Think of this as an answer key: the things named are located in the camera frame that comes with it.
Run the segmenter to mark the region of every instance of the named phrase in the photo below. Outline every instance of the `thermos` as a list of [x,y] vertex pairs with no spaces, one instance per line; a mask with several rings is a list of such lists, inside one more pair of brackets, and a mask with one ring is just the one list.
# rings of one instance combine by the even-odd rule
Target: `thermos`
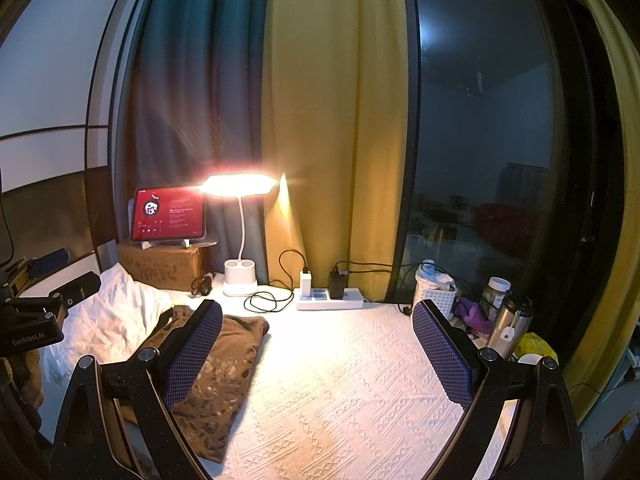
[[502,300],[487,346],[508,359],[533,319],[533,304],[523,294],[509,293]]

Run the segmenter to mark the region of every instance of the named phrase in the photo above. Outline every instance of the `yellow curtain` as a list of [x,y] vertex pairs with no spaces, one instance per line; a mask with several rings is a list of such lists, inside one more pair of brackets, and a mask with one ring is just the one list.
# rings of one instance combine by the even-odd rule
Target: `yellow curtain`
[[[392,262],[406,117],[404,0],[268,0],[262,161],[289,197],[265,202],[271,279],[287,280],[286,248],[305,252],[314,286],[337,260]],[[297,274],[296,257],[283,263]],[[387,283],[350,279],[374,301]]]
[[[604,40],[618,94],[625,157],[625,208],[611,275],[584,337],[564,370],[567,387],[602,391],[640,315],[640,57],[604,0],[584,0]],[[598,394],[571,392],[578,421]]]

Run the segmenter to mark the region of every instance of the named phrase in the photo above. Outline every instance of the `window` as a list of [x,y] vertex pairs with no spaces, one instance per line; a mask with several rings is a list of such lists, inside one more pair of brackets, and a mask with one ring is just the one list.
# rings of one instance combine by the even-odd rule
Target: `window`
[[607,174],[584,16],[567,1],[415,0],[419,114],[396,301],[415,288],[415,267],[400,264],[432,258],[467,297],[500,276],[533,298],[537,332],[558,321]]

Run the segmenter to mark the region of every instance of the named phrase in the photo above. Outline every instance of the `tablet screen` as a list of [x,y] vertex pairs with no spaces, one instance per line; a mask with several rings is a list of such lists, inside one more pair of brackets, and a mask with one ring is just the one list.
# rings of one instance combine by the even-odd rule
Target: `tablet screen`
[[204,196],[197,187],[139,189],[134,200],[131,240],[202,238]]

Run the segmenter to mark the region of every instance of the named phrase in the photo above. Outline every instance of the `white basket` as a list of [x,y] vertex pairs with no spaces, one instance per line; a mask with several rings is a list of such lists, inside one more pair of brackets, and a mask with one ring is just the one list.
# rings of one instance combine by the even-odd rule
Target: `white basket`
[[414,306],[422,300],[431,300],[441,311],[442,315],[450,320],[453,317],[451,307],[456,299],[458,288],[453,285],[453,290],[436,290],[434,288],[423,288],[420,283],[415,285]]

